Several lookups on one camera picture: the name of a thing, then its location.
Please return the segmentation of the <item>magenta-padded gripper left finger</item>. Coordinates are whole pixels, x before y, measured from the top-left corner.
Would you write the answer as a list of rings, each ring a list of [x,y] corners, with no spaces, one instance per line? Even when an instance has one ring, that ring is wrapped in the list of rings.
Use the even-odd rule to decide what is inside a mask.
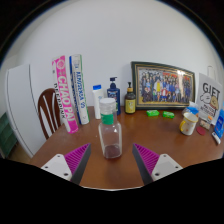
[[[42,169],[79,185],[90,155],[91,144],[87,143],[66,155],[56,154]]]

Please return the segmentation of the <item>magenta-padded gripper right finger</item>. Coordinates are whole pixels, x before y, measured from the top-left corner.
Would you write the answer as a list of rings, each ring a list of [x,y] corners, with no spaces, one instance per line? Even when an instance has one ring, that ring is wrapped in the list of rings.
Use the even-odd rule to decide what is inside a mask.
[[[133,144],[132,153],[145,185],[182,169],[168,154],[159,155],[136,143]]]

